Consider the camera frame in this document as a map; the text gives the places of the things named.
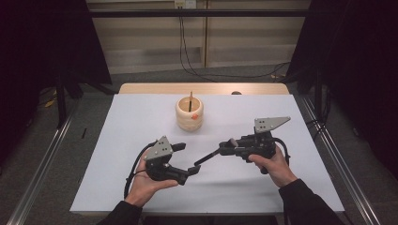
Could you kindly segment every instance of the aluminum rail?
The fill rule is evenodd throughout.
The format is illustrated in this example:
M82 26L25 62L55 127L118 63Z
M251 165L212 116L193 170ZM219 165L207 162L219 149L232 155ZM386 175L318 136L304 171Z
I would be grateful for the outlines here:
M309 100L308 97L304 97L302 100L309 115L311 116L311 119L315 120L316 114L314 112L313 103ZM345 163L343 156L340 154L340 151L334 143L334 140L331 138L328 130L325 127L322 128L321 125L319 125L318 123L315 124L315 127L318 130L322 141L327 147L331 159L333 160L334 164L337 167L337 170L342 176L345 186L347 187L348 191L351 194L351 197L353 198L355 204L360 210L360 213L362 214L362 217L366 224L381 224L371 204L369 203L368 199L366 198L365 194L363 193L362 189L354 178L354 175L351 173L347 164Z
M40 188L44 182L44 179L46 177L47 172L50 169L50 166L54 160L54 157L59 149L59 146L61 145L62 141L64 140L65 135L67 134L67 131L69 129L69 125L71 122L72 116L75 114L76 109L79 104L79 100L76 100L73 105L71 106L70 109L70 114L67 117L66 122L64 125L59 128L53 137L52 142L50 143L50 146L47 148L47 151L40 162L40 165L38 166L38 169L36 170L36 173L34 174L32 180L29 183L29 186L27 187L25 193L21 197L20 201L18 202L16 208L14 209L14 212L12 213L10 219L8 220L7 225L23 225L27 215L29 214L30 209L32 208L32 205L38 196L38 193L40 191Z

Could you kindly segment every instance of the power outlet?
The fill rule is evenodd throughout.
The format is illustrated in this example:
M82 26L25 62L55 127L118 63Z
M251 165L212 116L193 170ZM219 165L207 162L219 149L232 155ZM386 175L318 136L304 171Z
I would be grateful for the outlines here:
M196 0L185 0L185 8L196 9Z
M185 8L185 0L175 0L175 8Z

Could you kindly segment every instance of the wooden stick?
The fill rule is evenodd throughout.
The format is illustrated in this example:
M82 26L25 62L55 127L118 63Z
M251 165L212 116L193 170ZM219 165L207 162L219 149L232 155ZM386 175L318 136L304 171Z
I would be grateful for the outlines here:
M191 112L191 111L192 111L192 91L191 91L191 94L190 94L190 107L188 109L188 112Z

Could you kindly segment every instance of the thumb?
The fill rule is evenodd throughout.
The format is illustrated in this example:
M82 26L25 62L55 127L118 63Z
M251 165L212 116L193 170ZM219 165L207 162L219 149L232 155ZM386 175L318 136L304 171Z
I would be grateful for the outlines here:
M156 183L156 189L165 189L165 188L171 188L175 187L178 185L178 182L175 180L165 180L165 181L160 181Z
M258 155L249 155L249 160L254 162L256 165L262 165L264 167L267 167L268 163L269 163L269 159L268 158L264 158Z

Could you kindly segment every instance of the white table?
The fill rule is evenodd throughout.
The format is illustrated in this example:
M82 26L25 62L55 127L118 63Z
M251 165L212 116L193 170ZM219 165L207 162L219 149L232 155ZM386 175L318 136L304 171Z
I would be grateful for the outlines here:
M183 95L115 96L70 211L83 215L112 211L123 200L125 178L138 153L163 135L171 143L187 144L170 160L174 167L186 170L217 149L219 142L252 134L254 118L279 116L291 117L272 135L287 145L293 172L334 211L344 211L293 96L195 96L204 102L205 121L194 132L176 124L174 107ZM282 211L278 188L269 176L233 156L216 156L203 163L185 186L159 191L144 207L147 215L168 216L266 215Z

